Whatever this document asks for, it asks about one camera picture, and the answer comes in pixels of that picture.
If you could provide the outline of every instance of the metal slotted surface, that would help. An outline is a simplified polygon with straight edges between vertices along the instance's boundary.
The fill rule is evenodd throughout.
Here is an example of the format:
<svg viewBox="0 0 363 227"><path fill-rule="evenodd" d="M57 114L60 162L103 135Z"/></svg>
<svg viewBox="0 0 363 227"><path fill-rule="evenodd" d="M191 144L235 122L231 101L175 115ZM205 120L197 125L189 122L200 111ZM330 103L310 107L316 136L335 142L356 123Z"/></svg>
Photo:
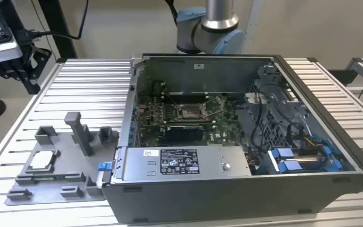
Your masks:
<svg viewBox="0 0 363 227"><path fill-rule="evenodd" d="M287 59L299 77L363 149L363 104L338 84L326 69L307 59ZM107 201L72 202L25 206L5 206L4 193L12 178L34 146L33 135L40 125L63 124L67 111L80 111L83 123L91 130L112 126L120 130L129 80L128 60L68 60L59 64L45 79L42 92L36 96L0 145L0 226L112 226L117 224ZM335 227L363 226L363 192L340 196L320 213L282 217L250 218L160 225L181 226L274 226Z"/></svg>

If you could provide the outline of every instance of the motherboard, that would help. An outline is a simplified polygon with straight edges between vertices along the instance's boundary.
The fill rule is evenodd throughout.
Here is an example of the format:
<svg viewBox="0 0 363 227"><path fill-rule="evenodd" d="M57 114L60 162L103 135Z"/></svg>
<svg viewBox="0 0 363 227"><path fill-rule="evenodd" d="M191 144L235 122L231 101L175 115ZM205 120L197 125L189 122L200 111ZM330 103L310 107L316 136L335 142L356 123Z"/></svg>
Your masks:
<svg viewBox="0 0 363 227"><path fill-rule="evenodd" d="M139 104L140 146L247 147L233 102L225 95L147 96Z"/></svg>

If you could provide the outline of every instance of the white wall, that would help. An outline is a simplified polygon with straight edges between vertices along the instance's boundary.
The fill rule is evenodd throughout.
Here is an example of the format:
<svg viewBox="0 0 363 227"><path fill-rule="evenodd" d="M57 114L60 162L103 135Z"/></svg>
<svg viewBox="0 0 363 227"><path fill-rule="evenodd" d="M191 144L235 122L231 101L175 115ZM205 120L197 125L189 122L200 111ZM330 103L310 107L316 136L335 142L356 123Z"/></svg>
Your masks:
<svg viewBox="0 0 363 227"><path fill-rule="evenodd" d="M343 68L363 57L363 0L264 0L251 53L315 57Z"/></svg>
<svg viewBox="0 0 363 227"><path fill-rule="evenodd" d="M32 4L30 4L30 0L16 0L14 4L16 4L16 10L17 10L20 18L22 20L22 24L24 24L25 28L34 29L36 31L41 31L42 28L41 28L40 22L36 17L36 13L34 13L34 10L33 10ZM52 39L51 39L51 44L52 44L53 49L57 53L57 50L55 47L55 42ZM45 37L38 42L36 42L36 46L40 48L49 49L47 41L45 41ZM41 84L41 81L53 66L53 62L55 62L55 60L52 57L48 62L48 65L45 67L44 74L40 78L38 84ZM17 98L17 97L28 97L28 96L29 95L24 89L21 82L17 82L13 79L2 79L0 77L0 98Z"/></svg>
<svg viewBox="0 0 363 227"><path fill-rule="evenodd" d="M84 0L63 0L72 34L77 34ZM235 0L239 26L247 27L252 0ZM204 6L204 0L175 0L176 10ZM129 58L133 53L175 53L176 26L164 0L91 0L80 58Z"/></svg>
<svg viewBox="0 0 363 227"><path fill-rule="evenodd" d="M30 0L16 2L26 28L41 30ZM175 2L177 9L204 6L204 0ZM251 4L252 0L236 0L243 30ZM61 0L61 5L76 34L84 0ZM175 52L175 44L176 27L163 0L91 0L84 37L75 41L80 58L129 58L133 53ZM48 47L45 41L36 45ZM363 57L363 0L264 0L247 49L283 57L312 56L327 68L343 68L351 57ZM0 97L26 96L21 84L12 79L0 78L0 87Z"/></svg>

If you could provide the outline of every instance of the warning label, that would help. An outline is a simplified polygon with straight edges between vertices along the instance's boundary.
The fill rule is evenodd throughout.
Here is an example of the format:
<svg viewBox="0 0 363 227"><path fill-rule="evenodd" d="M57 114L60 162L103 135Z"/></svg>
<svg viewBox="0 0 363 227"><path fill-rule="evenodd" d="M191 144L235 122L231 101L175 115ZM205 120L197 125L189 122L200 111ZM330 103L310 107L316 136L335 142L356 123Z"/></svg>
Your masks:
<svg viewBox="0 0 363 227"><path fill-rule="evenodd" d="M199 174L196 149L160 150L161 174Z"/></svg>

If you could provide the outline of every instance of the open computer tower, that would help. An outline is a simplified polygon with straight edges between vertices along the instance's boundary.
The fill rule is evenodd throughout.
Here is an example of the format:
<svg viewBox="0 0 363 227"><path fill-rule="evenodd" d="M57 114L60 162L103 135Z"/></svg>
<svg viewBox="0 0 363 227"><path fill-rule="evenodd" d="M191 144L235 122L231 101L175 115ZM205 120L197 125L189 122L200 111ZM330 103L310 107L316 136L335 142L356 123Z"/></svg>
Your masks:
<svg viewBox="0 0 363 227"><path fill-rule="evenodd" d="M105 179L120 223L316 213L363 152L279 55L145 54Z"/></svg>

